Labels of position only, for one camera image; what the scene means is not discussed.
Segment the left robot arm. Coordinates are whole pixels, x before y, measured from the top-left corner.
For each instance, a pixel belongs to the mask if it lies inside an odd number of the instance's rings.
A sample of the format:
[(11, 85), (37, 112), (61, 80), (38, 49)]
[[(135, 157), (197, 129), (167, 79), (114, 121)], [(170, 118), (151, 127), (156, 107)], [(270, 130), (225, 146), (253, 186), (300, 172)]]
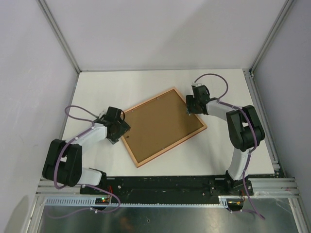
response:
[[(70, 108), (81, 109), (95, 119), (74, 117), (69, 114)], [(57, 189), (90, 185), (95, 193), (102, 194), (107, 190), (104, 172), (83, 167), (83, 153), (105, 139), (113, 145), (117, 143), (130, 130), (125, 121), (125, 112), (108, 107), (106, 112), (97, 116), (83, 107), (70, 105), (65, 108), (65, 114), (72, 119), (89, 122), (90, 126), (68, 140), (55, 139), (50, 143), (42, 176), (53, 181)]]

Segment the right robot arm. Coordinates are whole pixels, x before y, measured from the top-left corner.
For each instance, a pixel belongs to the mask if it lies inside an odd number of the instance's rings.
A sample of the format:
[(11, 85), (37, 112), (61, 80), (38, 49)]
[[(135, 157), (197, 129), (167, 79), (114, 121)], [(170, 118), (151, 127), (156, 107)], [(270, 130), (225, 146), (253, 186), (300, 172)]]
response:
[(192, 95), (186, 96), (189, 114), (204, 114), (227, 122), (229, 139), (234, 147), (233, 156), (225, 173), (224, 190), (237, 194), (246, 181), (246, 171), (252, 152), (265, 139), (265, 132), (256, 109), (252, 105), (234, 106), (211, 98), (203, 84), (192, 84)]

